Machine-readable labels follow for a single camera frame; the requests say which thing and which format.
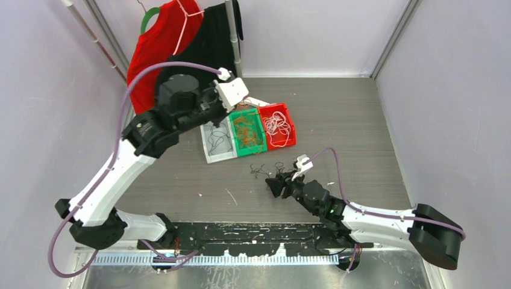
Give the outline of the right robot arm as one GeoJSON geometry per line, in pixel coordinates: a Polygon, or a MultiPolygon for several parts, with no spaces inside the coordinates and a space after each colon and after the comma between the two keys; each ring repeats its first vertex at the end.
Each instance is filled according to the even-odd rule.
{"type": "Polygon", "coordinates": [[[318,181],[304,182],[279,173],[265,182],[274,197],[291,197],[334,232],[338,245],[378,243],[417,253],[426,262],[456,270],[464,231],[437,209],[418,204],[408,210],[387,210],[346,203],[318,181]]]}

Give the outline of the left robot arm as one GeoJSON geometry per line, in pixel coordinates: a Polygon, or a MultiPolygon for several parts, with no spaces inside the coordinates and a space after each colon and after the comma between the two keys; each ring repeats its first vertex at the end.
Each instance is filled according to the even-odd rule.
{"type": "Polygon", "coordinates": [[[120,240],[146,241],[162,249],[173,246],[178,233],[164,214],[126,213],[116,203],[181,134],[207,123],[218,126],[247,96],[244,81],[232,74],[206,86],[191,75],[170,76],[156,88],[154,107],[138,114],[122,131],[103,172],[72,199],[56,203],[59,215],[71,224],[73,239],[96,250],[120,240]]]}

